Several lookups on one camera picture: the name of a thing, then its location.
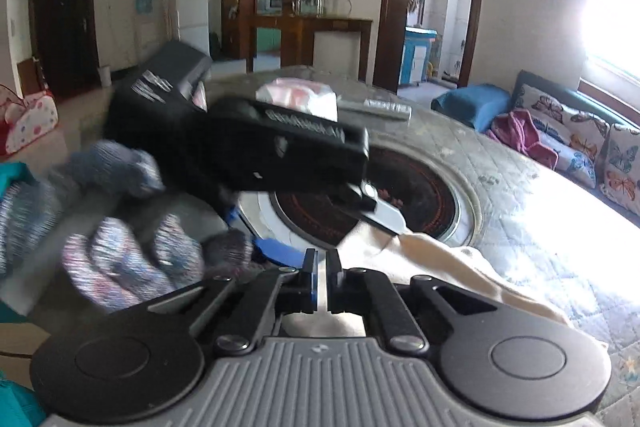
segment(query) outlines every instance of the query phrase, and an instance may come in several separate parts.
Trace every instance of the blue pillow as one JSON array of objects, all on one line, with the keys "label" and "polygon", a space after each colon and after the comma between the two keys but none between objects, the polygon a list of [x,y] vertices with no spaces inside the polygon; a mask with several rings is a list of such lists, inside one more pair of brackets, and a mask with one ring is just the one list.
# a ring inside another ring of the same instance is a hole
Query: blue pillow
[{"label": "blue pillow", "polygon": [[511,95],[504,89],[482,84],[450,90],[434,99],[431,109],[484,132],[496,116],[508,112],[510,102]]}]

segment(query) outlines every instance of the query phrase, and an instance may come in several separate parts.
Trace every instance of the black circular pad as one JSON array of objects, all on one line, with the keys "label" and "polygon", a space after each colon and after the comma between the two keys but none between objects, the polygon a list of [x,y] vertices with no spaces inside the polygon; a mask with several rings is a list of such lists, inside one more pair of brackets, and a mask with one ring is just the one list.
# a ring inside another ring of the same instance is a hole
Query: black circular pad
[{"label": "black circular pad", "polygon": [[130,337],[106,337],[84,344],[76,354],[76,365],[88,377],[114,380],[142,370],[149,361],[149,350]]},{"label": "black circular pad", "polygon": [[195,386],[204,356],[180,317],[121,313],[40,346],[31,382],[44,407],[79,423],[130,423]]},{"label": "black circular pad", "polygon": [[[371,147],[366,178],[378,189],[380,198],[400,210],[414,232],[441,237],[456,217],[456,200],[450,188],[419,160]],[[288,225],[312,242],[317,239],[336,247],[358,223],[327,196],[277,192],[274,199],[276,210],[289,221]]]},{"label": "black circular pad", "polygon": [[452,333],[436,365],[453,393],[489,415],[533,422],[599,404],[611,374],[606,349],[552,320],[498,303],[494,308],[464,315],[443,303]]},{"label": "black circular pad", "polygon": [[538,337],[511,337],[498,343],[491,352],[495,367],[510,377],[541,380],[558,373],[566,363],[564,351]]}]

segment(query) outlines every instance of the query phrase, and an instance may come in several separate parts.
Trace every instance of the butterfly cushion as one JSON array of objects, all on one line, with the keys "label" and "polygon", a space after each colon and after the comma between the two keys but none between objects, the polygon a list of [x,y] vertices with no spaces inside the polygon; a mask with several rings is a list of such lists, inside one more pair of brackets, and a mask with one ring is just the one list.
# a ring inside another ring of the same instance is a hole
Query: butterfly cushion
[{"label": "butterfly cushion", "polygon": [[596,187],[594,162],[585,153],[576,151],[552,136],[540,133],[540,141],[558,153],[556,171],[589,188]]},{"label": "butterfly cushion", "polygon": [[602,193],[640,216],[640,130],[613,124],[604,168]]},{"label": "butterfly cushion", "polygon": [[516,107],[529,109],[533,124],[572,149],[595,162],[609,134],[609,124],[602,118],[558,102],[554,97],[522,84]]}]

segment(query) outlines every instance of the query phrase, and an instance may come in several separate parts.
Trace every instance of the sunlight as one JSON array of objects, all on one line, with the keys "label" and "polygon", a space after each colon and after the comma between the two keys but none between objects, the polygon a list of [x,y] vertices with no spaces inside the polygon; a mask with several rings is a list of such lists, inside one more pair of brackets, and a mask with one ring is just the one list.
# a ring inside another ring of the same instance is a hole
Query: sunlight
[{"label": "sunlight", "polygon": [[588,0],[587,52],[640,78],[640,0]]}]

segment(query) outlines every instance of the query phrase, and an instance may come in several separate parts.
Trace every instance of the towel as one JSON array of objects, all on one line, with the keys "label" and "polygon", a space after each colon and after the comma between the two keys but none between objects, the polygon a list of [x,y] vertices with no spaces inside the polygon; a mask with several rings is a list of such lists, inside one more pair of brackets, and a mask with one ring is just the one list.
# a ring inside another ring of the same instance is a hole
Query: towel
[{"label": "towel", "polygon": [[[390,237],[360,222],[338,245],[344,269],[361,267],[378,270],[394,283],[409,284],[414,275],[431,275],[494,301],[573,327],[569,317],[553,304],[502,279],[482,254],[471,247],[451,248],[424,233],[403,233]],[[326,300],[318,288],[318,312],[293,314],[282,324],[292,336],[362,337],[362,318],[326,311]]]},{"label": "towel", "polygon": [[487,136],[553,170],[558,153],[540,142],[540,133],[526,109],[514,109],[494,118]]}]

